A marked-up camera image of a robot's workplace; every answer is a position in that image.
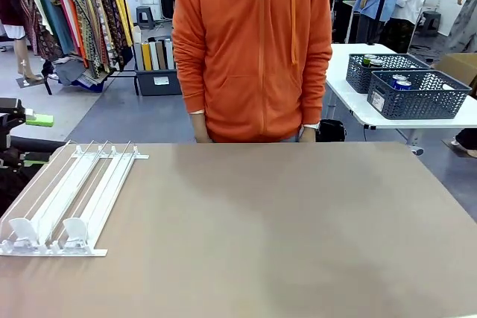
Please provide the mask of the person's right hand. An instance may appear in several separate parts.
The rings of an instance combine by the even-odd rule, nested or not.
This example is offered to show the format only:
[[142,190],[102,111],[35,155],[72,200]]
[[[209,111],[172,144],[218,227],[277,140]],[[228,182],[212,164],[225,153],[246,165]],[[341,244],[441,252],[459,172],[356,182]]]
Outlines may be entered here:
[[197,143],[211,143],[206,127],[206,119],[203,113],[192,113],[189,115],[194,130],[195,141]]

